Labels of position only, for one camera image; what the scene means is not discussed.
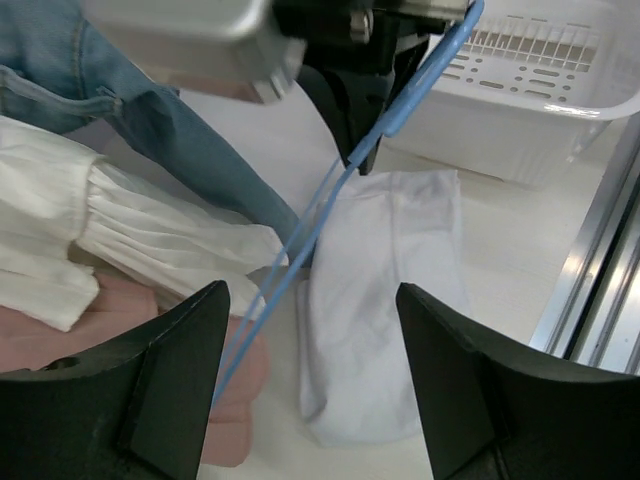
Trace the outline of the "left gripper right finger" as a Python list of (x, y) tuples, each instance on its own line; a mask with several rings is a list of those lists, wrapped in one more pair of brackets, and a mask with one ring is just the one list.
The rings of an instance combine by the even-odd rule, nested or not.
[(396, 294), (437, 479), (635, 479), (639, 380), (532, 349), (404, 283)]

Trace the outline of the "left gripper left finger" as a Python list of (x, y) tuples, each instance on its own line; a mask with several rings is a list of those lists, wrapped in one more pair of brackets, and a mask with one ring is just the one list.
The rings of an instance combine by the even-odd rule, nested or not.
[(196, 478), (228, 317), (215, 281), (98, 346), (2, 374), (2, 478)]

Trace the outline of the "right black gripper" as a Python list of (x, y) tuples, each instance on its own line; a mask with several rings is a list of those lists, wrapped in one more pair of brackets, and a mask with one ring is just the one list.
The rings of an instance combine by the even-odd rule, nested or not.
[(345, 167), (357, 146), (368, 175), (381, 136), (368, 133), (390, 98), (397, 54), (464, 19), (468, 1), (287, 0), (273, 4), (281, 32), (306, 43), (297, 82), (329, 128)]

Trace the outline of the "blue hanger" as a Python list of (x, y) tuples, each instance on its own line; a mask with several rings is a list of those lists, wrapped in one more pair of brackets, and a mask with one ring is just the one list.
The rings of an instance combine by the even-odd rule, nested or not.
[(330, 185), (329, 181), (338, 167), (338, 163), (334, 162), (331, 165), (304, 210), (291, 238), (278, 253), (266, 279), (251, 301), (249, 309), (241, 321), (240, 329), (232, 337), (231, 343), (223, 349), (219, 382), (212, 397), (214, 403), (221, 399), (255, 337), (311, 254), (342, 187), (357, 168), (364, 163), (382, 137), (395, 136), (406, 124), (470, 37), (484, 7), (483, 0), (472, 2), (464, 19), (455, 23), (447, 31), (420, 64), (416, 73), (403, 87), (391, 106), (348, 156), (349, 166), (337, 178), (334, 185)]

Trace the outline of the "light blue white skirt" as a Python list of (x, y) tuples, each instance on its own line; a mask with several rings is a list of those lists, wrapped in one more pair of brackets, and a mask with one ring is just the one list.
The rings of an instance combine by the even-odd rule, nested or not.
[(419, 432), (395, 296), (413, 283), (468, 312), (461, 250), (455, 171), (378, 173), (342, 188), (298, 296), (300, 411), (320, 444)]

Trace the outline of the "blue denim skirt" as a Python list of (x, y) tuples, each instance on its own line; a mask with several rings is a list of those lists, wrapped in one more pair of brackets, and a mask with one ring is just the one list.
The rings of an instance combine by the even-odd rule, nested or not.
[(1, 4), (1, 113), (57, 134), (103, 119), (207, 202), (272, 227), (296, 258), (298, 215), (177, 92), (148, 79), (75, 1)]

